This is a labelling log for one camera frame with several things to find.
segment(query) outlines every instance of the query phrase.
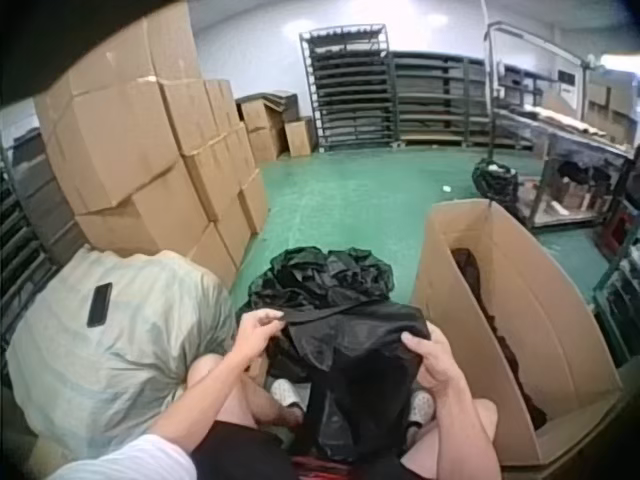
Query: open cardboard box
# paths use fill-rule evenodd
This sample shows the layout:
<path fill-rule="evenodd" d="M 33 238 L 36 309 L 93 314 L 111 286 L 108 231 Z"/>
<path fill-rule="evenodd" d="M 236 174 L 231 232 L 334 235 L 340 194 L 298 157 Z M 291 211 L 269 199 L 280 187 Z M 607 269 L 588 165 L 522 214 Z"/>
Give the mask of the open cardboard box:
<path fill-rule="evenodd" d="M 482 297 L 520 363 L 525 391 L 548 415 L 538 431 L 513 374 L 450 253 L 468 248 Z M 487 200 L 435 205 L 412 303 L 451 343 L 474 397 L 498 406 L 502 465 L 545 465 L 607 417 L 621 384 L 591 312 L 536 239 Z"/>

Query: person's left hand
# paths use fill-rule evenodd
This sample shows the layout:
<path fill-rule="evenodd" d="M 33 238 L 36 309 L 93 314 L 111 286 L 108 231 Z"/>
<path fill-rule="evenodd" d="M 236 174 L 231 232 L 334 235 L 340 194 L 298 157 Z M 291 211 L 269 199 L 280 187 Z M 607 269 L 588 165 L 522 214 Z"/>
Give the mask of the person's left hand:
<path fill-rule="evenodd" d="M 280 320 L 283 315 L 284 313 L 269 308 L 262 308 L 242 315 L 231 352 L 246 362 L 251 362 L 259 357 L 267 348 L 269 339 L 284 328 L 285 322 Z"/>

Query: brown fabric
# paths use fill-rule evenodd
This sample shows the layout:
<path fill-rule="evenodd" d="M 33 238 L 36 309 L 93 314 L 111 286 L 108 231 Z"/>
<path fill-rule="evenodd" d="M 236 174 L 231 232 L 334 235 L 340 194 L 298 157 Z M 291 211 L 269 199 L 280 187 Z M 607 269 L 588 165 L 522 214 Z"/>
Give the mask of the brown fabric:
<path fill-rule="evenodd" d="M 471 253 L 471 250 L 467 248 L 453 249 L 451 251 L 451 255 L 453 256 L 456 265 L 460 269 L 462 276 L 469 285 L 471 293 L 478 302 L 478 306 L 480 307 L 480 310 L 482 310 L 482 314 L 484 315 L 484 317 L 487 319 L 489 328 L 491 328 L 493 335 L 498 341 L 500 350 L 502 350 L 502 354 L 509 364 L 509 369 L 511 370 L 511 373 L 513 373 L 513 377 L 518 384 L 518 389 L 520 390 L 522 398 L 524 399 L 524 403 L 527 406 L 527 411 L 529 412 L 529 416 L 531 417 L 533 427 L 536 430 L 542 428 L 547 423 L 547 414 L 540 407 L 538 407 L 534 403 L 533 399 L 527 394 L 527 392 L 524 391 L 524 387 L 522 386 L 522 382 L 520 381 L 520 376 L 518 373 L 520 370 L 518 358 L 516 357 L 516 354 L 513 353 L 513 350 L 511 350 L 511 347 L 509 346 L 507 340 L 498 333 L 495 317 L 489 314 L 489 312 L 487 311 L 487 307 L 482 301 L 482 295 L 480 293 L 480 268 L 478 267 L 476 257 L 473 255 L 473 253 Z"/>

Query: knee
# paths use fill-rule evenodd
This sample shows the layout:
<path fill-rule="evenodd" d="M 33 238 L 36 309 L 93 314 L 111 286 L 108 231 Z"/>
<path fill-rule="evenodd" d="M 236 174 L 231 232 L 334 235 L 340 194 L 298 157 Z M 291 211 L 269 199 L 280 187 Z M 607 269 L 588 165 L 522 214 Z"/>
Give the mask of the knee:
<path fill-rule="evenodd" d="M 487 434 L 493 439 L 498 425 L 498 407 L 486 398 L 474 399 L 474 403 Z"/>
<path fill-rule="evenodd" d="M 187 373 L 187 388 L 202 380 L 204 376 L 216 368 L 221 361 L 222 357 L 215 353 L 209 353 L 197 358 L 189 367 L 189 372 Z"/>

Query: white sleeve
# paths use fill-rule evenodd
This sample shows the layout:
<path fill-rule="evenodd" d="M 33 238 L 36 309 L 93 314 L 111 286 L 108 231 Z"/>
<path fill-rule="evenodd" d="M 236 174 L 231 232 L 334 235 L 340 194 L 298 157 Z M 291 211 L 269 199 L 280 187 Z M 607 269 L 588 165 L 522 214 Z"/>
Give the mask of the white sleeve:
<path fill-rule="evenodd" d="M 65 465 L 49 480 L 197 480 L 196 468 L 181 448 L 157 435 L 143 435 L 96 460 Z"/>

